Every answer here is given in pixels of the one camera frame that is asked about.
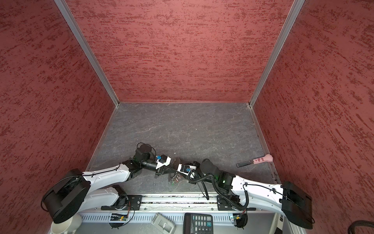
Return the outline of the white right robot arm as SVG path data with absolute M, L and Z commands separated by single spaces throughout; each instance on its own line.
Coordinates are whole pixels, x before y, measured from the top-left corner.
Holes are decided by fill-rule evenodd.
M 265 184 L 225 172 L 209 159 L 202 163 L 179 164 L 178 172 L 190 183 L 207 182 L 231 207 L 243 211 L 258 208 L 272 211 L 293 224 L 311 230 L 315 223 L 312 215 L 312 198 L 292 182 Z

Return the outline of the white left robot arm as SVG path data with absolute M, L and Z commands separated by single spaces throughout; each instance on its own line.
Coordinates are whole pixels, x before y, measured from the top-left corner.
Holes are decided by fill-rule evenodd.
M 93 208 L 127 210 L 130 208 L 128 194 L 120 183 L 136 178 L 143 170 L 153 171 L 156 176 L 177 172 L 171 166 L 170 157 L 159 156 L 152 146 L 140 142 L 135 155 L 117 166 L 92 172 L 69 171 L 43 195 L 41 208 L 55 224 Z

